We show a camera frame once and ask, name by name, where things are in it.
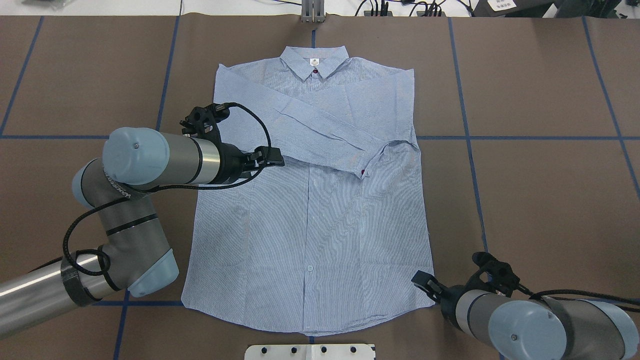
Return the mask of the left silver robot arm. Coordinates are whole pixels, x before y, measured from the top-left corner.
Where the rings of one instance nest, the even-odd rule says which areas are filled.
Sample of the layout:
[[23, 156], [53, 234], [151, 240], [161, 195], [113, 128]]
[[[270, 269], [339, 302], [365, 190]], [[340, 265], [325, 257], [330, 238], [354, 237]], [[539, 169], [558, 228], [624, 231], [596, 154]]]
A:
[[231, 189], [284, 164], [276, 147], [243, 152], [214, 131], [115, 130], [102, 156], [74, 175], [71, 189], [87, 212], [66, 231], [61, 257], [1, 285], [1, 337], [123, 290], [143, 297], [174, 282], [178, 265], [151, 194]]

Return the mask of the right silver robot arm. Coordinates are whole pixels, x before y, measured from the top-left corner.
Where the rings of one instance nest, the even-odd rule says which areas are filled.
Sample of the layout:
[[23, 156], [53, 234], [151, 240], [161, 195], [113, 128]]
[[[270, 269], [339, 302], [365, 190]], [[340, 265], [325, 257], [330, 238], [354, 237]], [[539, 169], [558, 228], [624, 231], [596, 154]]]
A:
[[507, 360], [630, 360], [639, 329], [621, 307], [599, 300], [515, 300], [480, 285], [446, 287], [418, 271], [412, 283], [457, 330]]

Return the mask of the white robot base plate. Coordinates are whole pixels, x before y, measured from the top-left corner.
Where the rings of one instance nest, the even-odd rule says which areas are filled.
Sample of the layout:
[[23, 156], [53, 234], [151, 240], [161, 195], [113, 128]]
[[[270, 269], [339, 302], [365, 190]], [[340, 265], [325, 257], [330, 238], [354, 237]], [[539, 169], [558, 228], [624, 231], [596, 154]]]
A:
[[263, 344], [251, 345], [245, 360], [376, 360], [374, 344]]

